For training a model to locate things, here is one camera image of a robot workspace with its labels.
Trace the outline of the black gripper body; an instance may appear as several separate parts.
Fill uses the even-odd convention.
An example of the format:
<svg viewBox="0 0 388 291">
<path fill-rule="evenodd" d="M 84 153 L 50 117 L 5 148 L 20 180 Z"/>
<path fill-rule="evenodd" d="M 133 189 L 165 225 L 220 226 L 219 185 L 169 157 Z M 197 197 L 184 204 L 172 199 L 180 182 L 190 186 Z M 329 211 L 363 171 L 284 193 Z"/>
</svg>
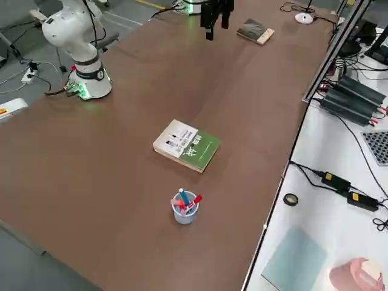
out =
<svg viewBox="0 0 388 291">
<path fill-rule="evenodd" d="M 207 0 L 201 2 L 201 13 L 227 13 L 234 10 L 234 0 Z"/>
</svg>

